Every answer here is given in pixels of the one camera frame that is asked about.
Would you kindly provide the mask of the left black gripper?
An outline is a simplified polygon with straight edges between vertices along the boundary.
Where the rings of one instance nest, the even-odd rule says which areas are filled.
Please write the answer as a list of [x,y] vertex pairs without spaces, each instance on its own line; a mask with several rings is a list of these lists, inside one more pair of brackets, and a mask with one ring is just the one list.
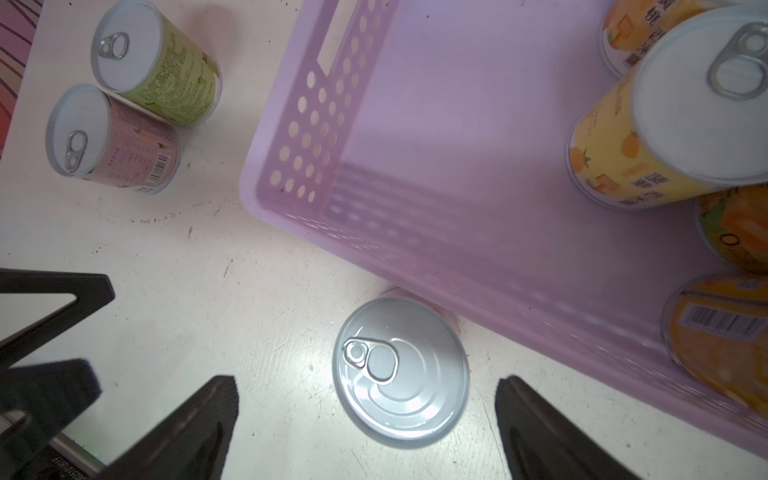
[[111,303],[106,274],[1,269],[2,294],[70,294],[74,299],[1,340],[1,412],[21,420],[1,433],[1,477],[11,478],[89,408],[101,387],[88,361],[74,359],[10,368]]

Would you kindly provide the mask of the small can white plastic lid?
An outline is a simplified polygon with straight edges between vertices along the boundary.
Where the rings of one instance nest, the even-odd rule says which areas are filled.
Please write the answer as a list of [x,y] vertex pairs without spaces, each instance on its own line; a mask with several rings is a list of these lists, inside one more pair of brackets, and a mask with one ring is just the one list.
[[740,270],[767,274],[767,185],[699,197],[695,225],[711,250]]

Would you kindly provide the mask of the small can pink label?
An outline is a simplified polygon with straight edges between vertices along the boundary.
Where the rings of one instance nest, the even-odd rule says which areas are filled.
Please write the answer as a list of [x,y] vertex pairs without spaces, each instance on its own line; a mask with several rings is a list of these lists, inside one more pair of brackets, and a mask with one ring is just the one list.
[[332,376],[355,425],[393,448],[438,442],[469,399],[456,316],[403,288],[387,290],[347,318],[335,340]]

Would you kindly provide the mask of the purple plastic basket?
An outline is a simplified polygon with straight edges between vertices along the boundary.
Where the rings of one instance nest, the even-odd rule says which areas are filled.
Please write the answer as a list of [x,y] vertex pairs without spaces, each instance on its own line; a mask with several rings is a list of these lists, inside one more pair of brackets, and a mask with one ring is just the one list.
[[614,83],[604,1],[306,1],[240,177],[255,217],[756,455],[661,311],[726,270],[693,208],[598,205],[566,140]]

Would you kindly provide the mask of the small can orange label front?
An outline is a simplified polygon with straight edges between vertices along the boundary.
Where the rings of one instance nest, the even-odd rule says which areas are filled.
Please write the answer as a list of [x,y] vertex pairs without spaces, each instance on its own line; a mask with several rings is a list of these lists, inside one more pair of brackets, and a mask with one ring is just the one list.
[[703,12],[744,1],[621,0],[603,19],[600,52],[607,68],[622,78],[680,23]]

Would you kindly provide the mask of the small can yellow label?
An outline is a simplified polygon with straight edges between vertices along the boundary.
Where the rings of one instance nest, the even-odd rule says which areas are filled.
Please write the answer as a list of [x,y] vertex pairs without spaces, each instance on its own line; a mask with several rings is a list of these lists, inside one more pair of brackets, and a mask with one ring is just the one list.
[[593,201],[633,211],[767,180],[767,9],[699,14],[574,126],[569,174]]

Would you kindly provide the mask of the small can frosted lid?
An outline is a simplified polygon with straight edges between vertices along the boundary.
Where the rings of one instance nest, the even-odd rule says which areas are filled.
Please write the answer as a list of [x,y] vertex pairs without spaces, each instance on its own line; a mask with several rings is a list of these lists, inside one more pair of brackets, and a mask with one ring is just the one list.
[[661,314],[673,361],[692,378],[767,416],[767,278],[712,275],[678,288]]

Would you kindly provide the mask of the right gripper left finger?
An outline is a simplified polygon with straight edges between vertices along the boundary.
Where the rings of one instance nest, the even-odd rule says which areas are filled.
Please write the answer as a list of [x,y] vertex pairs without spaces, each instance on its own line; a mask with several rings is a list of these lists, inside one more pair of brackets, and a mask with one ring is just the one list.
[[214,376],[98,477],[219,479],[238,413],[235,378]]

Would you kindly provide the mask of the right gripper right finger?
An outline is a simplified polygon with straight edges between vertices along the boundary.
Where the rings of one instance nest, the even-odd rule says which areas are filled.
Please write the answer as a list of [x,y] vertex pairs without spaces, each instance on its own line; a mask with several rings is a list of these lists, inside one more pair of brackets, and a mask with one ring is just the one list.
[[495,412],[514,479],[637,477],[518,376],[499,381]]

